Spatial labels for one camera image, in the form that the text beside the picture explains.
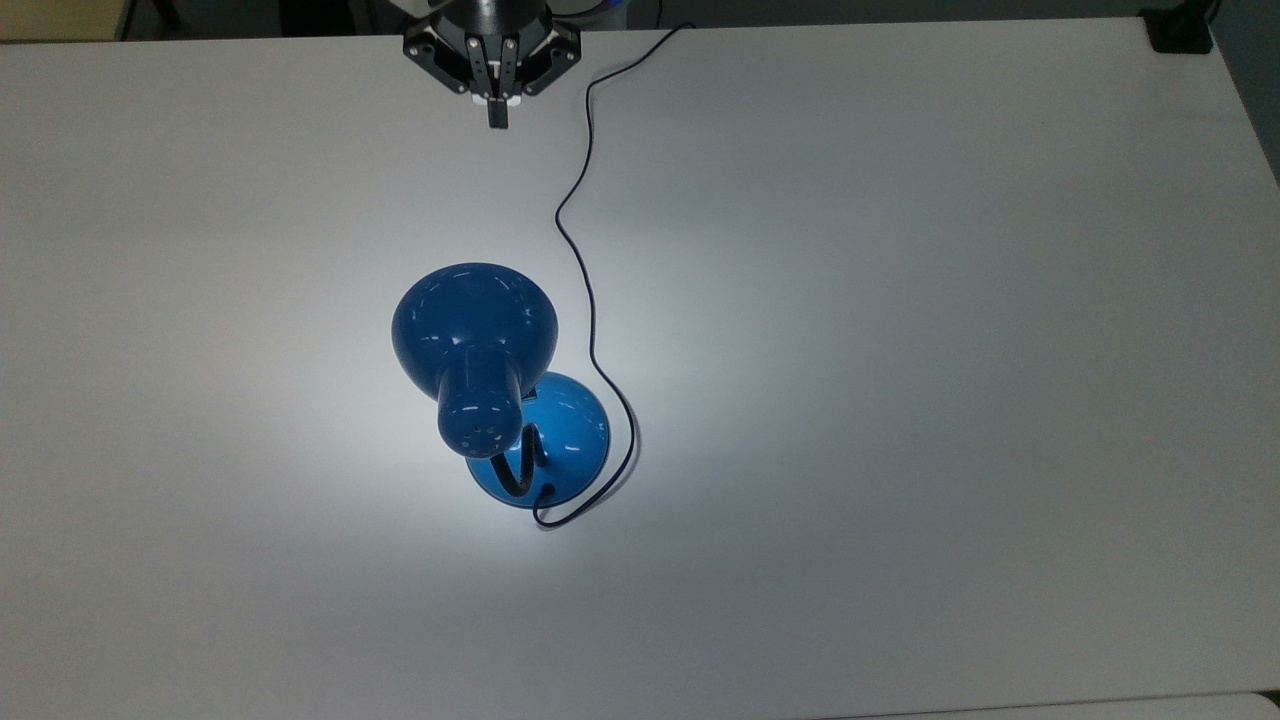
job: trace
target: black object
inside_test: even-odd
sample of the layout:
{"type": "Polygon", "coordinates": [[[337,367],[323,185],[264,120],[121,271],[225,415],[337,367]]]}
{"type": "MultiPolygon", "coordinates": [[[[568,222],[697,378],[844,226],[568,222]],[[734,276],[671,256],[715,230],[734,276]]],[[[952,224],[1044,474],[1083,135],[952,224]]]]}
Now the black object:
{"type": "Polygon", "coordinates": [[[445,0],[404,31],[404,56],[453,92],[484,97],[489,127],[506,128],[507,102],[564,74],[582,44],[544,0],[445,0]]]}
{"type": "Polygon", "coordinates": [[[538,498],[534,501],[534,521],[538,523],[539,528],[549,530],[553,528],[559,528],[561,525],[564,525],[567,523],[571,523],[575,518],[590,510],[602,497],[608,495],[608,492],[613,489],[613,486],[617,484],[617,482],[622,478],[622,475],[626,474],[628,470],[631,470],[631,459],[635,456],[636,452],[636,438],[639,434],[639,430],[636,429],[636,413],[635,409],[631,407],[631,401],[627,400],[626,395],[623,395],[622,388],[618,387],[618,383],[613,382],[613,378],[611,378],[609,374],[604,372],[604,368],[600,366],[599,359],[596,359],[595,356],[595,319],[596,319],[595,290],[591,287],[591,274],[586,272],[586,260],[582,259],[582,251],[579,250],[577,243],[573,242],[573,238],[570,237],[568,231],[564,229],[564,222],[561,218],[561,215],[564,213],[564,206],[568,205],[568,201],[573,199],[573,195],[577,192],[577,188],[582,184],[582,178],[586,177],[588,168],[591,167],[591,151],[595,149],[595,115],[591,113],[591,90],[594,90],[595,86],[600,85],[602,82],[608,82],[621,76],[622,73],[635,69],[636,65],[640,65],[641,63],[648,60],[649,56],[657,53],[658,49],[662,47],[664,42],[671,40],[671,36],[676,35],[677,32],[685,28],[692,28],[692,27],[694,23],[689,22],[680,23],[678,26],[667,31],[667,33],[663,35],[662,38],[658,40],[658,42],[654,42],[653,47],[650,47],[648,53],[640,55],[637,60],[632,61],[631,64],[623,68],[618,68],[612,73],[600,76],[586,85],[586,94],[582,99],[582,104],[586,106],[586,156],[582,158],[582,169],[579,170],[577,179],[573,181],[573,187],[568,190],[568,192],[564,195],[564,199],[561,200],[561,204],[556,206],[556,215],[554,215],[556,229],[559,231],[561,237],[564,238],[564,243],[568,245],[568,249],[573,251],[573,259],[577,260],[577,269],[582,273],[582,286],[586,287],[586,304],[588,309],[590,310],[588,315],[590,318],[590,333],[588,334],[588,341],[586,341],[586,356],[591,360],[591,366],[595,368],[596,374],[599,374],[600,378],[609,386],[609,389],[613,391],[613,395],[618,397],[618,402],[622,404],[622,410],[627,415],[627,428],[631,430],[631,439],[627,442],[627,452],[626,455],[622,456],[622,462],[618,464],[618,468],[616,470],[613,470],[613,474],[609,475],[609,479],[605,480],[604,484],[602,484],[600,488],[595,491],[594,495],[591,495],[591,497],[586,498],[585,502],[575,507],[568,515],[564,515],[563,518],[559,518],[557,520],[547,520],[541,516],[540,511],[544,509],[547,501],[550,500],[550,497],[556,493],[556,488],[553,486],[544,484],[538,492],[538,498]]]}
{"type": "Polygon", "coordinates": [[[1147,8],[1138,15],[1147,23],[1147,37],[1156,53],[1207,55],[1213,49],[1208,15],[1217,14],[1219,4],[1221,0],[1185,0],[1172,10],[1147,8]]]}
{"type": "Polygon", "coordinates": [[[538,425],[529,423],[525,425],[524,437],[520,438],[520,478],[511,473],[511,464],[507,455],[499,452],[489,459],[493,471],[502,483],[502,489],[512,497],[525,497],[534,484],[534,468],[547,465],[547,451],[543,450],[541,437],[538,436],[538,425]]]}

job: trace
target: desk lamp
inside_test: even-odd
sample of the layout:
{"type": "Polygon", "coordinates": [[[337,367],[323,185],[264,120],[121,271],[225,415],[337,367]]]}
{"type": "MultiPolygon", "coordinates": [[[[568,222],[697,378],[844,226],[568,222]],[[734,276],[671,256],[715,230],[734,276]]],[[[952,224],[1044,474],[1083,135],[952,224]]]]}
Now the desk lamp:
{"type": "Polygon", "coordinates": [[[577,380],[547,372],[557,333],[547,293],[486,263],[426,275],[392,319],[396,356],[438,402],[444,443],[466,457],[485,492],[517,507],[572,500],[600,474],[609,451],[599,400],[577,380]]]}

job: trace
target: floor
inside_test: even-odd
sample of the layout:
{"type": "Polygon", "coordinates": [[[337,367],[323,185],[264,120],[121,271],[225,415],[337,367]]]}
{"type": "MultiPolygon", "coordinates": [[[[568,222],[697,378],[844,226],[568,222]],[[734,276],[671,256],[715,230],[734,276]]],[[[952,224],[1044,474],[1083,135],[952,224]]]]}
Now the floor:
{"type": "MultiPolygon", "coordinates": [[[[279,0],[173,0],[182,26],[164,27],[151,0],[134,0],[127,40],[279,37],[279,0]]],[[[552,6],[580,9],[584,0],[552,6]]],[[[632,0],[630,27],[653,27],[659,0],[632,0]]],[[[662,26],[692,20],[699,27],[829,23],[978,20],[1134,15],[1172,0],[664,0],[662,26]]],[[[357,35],[392,35],[407,15],[389,0],[349,0],[357,35]]],[[[1224,0],[1213,33],[1271,170],[1280,182],[1280,3],[1224,0]]]]}

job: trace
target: lamp base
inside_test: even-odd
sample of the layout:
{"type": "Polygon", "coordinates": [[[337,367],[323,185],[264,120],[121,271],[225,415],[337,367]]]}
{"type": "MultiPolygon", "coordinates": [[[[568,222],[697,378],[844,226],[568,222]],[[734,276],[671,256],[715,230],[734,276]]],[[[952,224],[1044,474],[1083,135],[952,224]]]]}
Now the lamp base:
{"type": "MultiPolygon", "coordinates": [[[[476,483],[497,500],[516,507],[532,507],[544,484],[556,488],[541,507],[573,500],[591,487],[609,454],[609,420],[604,406],[582,383],[547,373],[522,402],[525,423],[538,427],[547,462],[534,470],[534,484],[524,497],[513,497],[498,480],[489,460],[467,460],[476,483]]],[[[520,466],[521,442],[511,446],[507,461],[520,466]]]]}

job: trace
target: robotic arm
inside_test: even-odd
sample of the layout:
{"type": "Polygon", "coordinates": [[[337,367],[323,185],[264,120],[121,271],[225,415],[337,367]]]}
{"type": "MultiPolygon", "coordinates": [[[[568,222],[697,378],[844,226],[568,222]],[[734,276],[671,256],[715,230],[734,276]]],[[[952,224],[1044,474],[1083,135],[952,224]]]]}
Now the robotic arm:
{"type": "Polygon", "coordinates": [[[404,56],[458,95],[489,109],[489,127],[507,127],[507,108],[538,95],[582,56],[588,19],[626,0],[602,0],[558,17],[545,0],[428,0],[426,17],[404,31],[404,56]]]}

